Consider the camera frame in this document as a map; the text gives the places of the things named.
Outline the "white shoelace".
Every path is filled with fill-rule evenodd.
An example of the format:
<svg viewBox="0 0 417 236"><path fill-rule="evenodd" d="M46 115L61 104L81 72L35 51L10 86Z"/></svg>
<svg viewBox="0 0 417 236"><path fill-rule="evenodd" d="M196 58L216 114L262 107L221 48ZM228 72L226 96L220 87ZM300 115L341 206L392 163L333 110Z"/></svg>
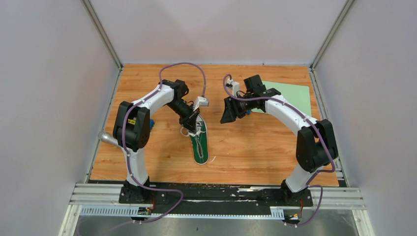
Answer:
<svg viewBox="0 0 417 236"><path fill-rule="evenodd" d="M184 128L184 127L180 128L180 134L185 136L185 137L196 137L196 136L199 136L203 133L206 133L206 131L207 131L206 128L201 126L201 125L196 126L195 132L192 132L192 131Z"/></svg>

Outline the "green canvas sneaker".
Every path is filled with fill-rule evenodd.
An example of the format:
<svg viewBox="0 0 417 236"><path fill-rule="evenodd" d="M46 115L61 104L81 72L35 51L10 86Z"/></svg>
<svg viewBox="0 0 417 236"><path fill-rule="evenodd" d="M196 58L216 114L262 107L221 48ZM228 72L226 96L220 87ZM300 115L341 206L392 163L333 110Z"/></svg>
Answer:
<svg viewBox="0 0 417 236"><path fill-rule="evenodd" d="M196 128L196 133L188 133L188 136L192 144L194 161L198 165L204 165L209 160L208 128L201 115L197 117Z"/></svg>

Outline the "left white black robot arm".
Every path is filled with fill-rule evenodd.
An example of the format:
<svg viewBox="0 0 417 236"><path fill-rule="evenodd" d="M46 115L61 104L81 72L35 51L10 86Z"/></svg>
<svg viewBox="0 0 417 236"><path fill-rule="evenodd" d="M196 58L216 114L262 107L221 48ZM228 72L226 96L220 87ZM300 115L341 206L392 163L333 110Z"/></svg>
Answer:
<svg viewBox="0 0 417 236"><path fill-rule="evenodd" d="M179 115L181 127L187 129L190 135L204 132L199 118L200 111L183 100L188 92L188 86L182 80L162 80L146 97L135 102L120 103L113 137L122 148L128 170L119 196L120 203L145 203L155 192L149 185L144 147L150 138L151 116L156 111L167 105Z"/></svg>

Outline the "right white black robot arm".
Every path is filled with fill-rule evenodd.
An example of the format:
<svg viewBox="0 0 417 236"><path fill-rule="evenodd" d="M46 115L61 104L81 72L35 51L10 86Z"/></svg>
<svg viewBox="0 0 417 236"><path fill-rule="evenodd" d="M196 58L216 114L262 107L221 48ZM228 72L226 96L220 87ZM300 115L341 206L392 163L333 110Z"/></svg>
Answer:
<svg viewBox="0 0 417 236"><path fill-rule="evenodd" d="M240 84L230 74L223 78L223 89L228 94L224 99L225 109L221 124L236 121L246 116L249 110L259 109L277 118L296 136L297 165L282 181L280 198L287 205L294 205L319 174L335 171L334 160L338 157L332 123L308 116L292 105L275 88L266 88L259 75L244 79L246 91L239 95Z"/></svg>

